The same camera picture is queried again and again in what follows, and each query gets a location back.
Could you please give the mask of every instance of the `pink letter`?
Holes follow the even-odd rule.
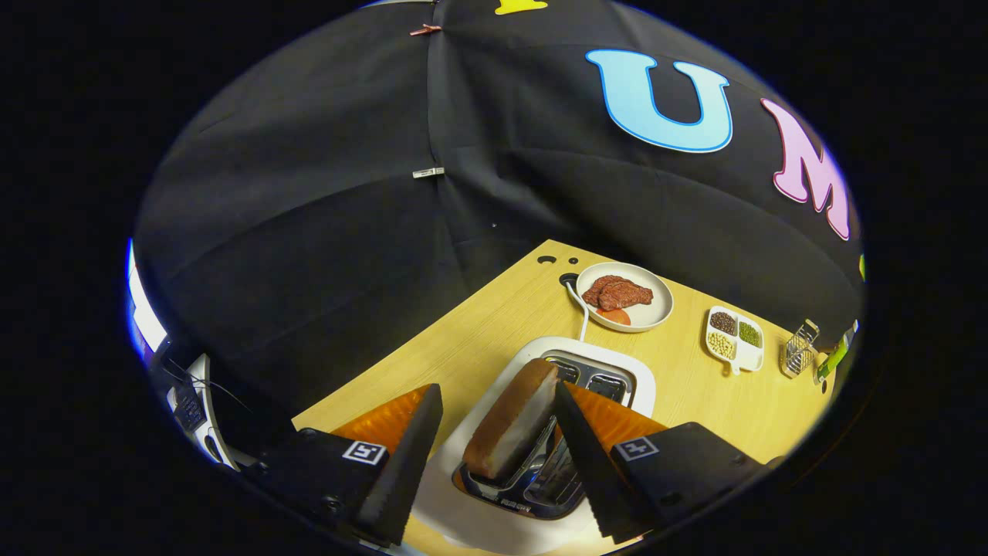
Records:
[[[827,147],[824,146],[823,152],[817,156],[813,143],[792,114],[769,99],[762,99],[762,106],[776,117],[779,134],[782,136],[782,171],[773,176],[776,188],[789,199],[805,203],[808,198],[802,183],[802,168],[805,167],[810,192],[813,194],[813,208],[818,213],[822,211],[823,203],[829,195],[827,222],[841,239],[847,240],[851,236],[848,228],[848,193],[841,172],[830,159]]]

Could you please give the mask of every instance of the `cable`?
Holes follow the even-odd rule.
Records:
[[[583,340],[583,336],[587,333],[587,321],[590,320],[590,309],[587,308],[587,304],[580,299],[580,296],[576,295],[576,291],[573,289],[573,285],[566,282],[566,289],[569,290],[569,294],[576,300],[576,303],[583,308],[583,326],[580,327],[580,341]]]
[[[173,365],[175,365],[176,367],[182,369],[182,365],[179,365],[178,363],[176,363],[175,360],[172,359],[171,357],[169,357],[168,360],[171,361],[171,363]],[[174,374],[172,374],[172,372],[169,371],[168,369],[165,369],[164,365],[162,365],[161,368],[164,369],[164,371],[166,373],[172,375],[172,378],[174,378],[175,380],[177,380],[179,382],[182,382],[182,379],[181,378],[179,378],[179,377],[175,376]],[[188,369],[182,369],[182,371],[185,372],[186,376],[188,376],[189,378],[191,378],[194,381],[201,382],[201,383],[203,383],[205,385],[209,385],[209,386],[215,386],[216,388],[222,390],[223,392],[226,393],[227,396],[229,396],[230,398],[233,398],[236,401],[237,404],[240,404],[241,406],[243,406],[245,410],[247,410],[251,414],[254,413],[254,411],[251,410],[250,408],[248,408],[246,404],[244,404],[243,402],[241,402],[239,398],[237,398],[236,396],[234,396],[229,390],[226,390],[221,385],[219,385],[219,384],[217,384],[215,382],[212,382],[211,380],[204,380],[204,379],[201,379],[199,377],[193,376],[193,374],[190,373]]]

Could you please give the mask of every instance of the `steak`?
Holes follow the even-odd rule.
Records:
[[[604,289],[604,286],[607,286],[608,284],[611,284],[613,282],[627,282],[629,284],[631,283],[630,280],[626,278],[621,278],[620,276],[614,276],[614,275],[601,276],[594,282],[593,286],[590,286],[589,290],[583,293],[583,301],[587,302],[587,305],[592,305],[594,307],[597,307],[598,306],[597,297],[601,295],[601,290]]]
[[[614,309],[624,309],[625,307],[631,307],[639,303],[642,305],[651,305],[652,295],[652,290],[642,288],[629,280],[622,280],[613,281],[604,286],[598,297],[598,301],[600,302],[601,309],[604,311],[613,311]]]

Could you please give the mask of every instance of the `letter u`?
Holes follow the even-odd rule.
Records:
[[[600,49],[587,59],[601,70],[604,99],[611,119],[626,132],[652,144],[685,152],[713,152],[731,141],[731,110],[719,73],[677,61],[673,67],[693,80],[700,99],[700,119],[692,124],[670,120],[655,107],[649,68],[651,56],[629,50]]]

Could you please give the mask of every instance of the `wooden table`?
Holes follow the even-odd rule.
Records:
[[[556,261],[537,262],[543,255]],[[571,257],[579,262],[569,263]],[[559,276],[608,261],[546,241],[366,372],[299,414],[293,424],[329,431],[419,386],[439,383],[444,413],[435,451],[526,343],[541,336],[579,336],[583,312],[559,284]],[[795,379],[782,373],[780,350],[792,332],[743,308],[663,280],[675,307],[662,324],[646,332],[623,333],[591,321],[584,339],[626,353],[652,370],[653,419],[667,426],[698,422],[762,463],[786,455],[822,415],[831,396],[831,389],[821,393],[814,386],[810,372]],[[762,327],[765,363],[759,372],[731,375],[726,363],[706,352],[704,320],[713,305],[744,314]],[[584,537],[548,554],[598,555],[618,548],[594,529]],[[452,546],[414,516],[404,538],[433,556],[490,554]]]

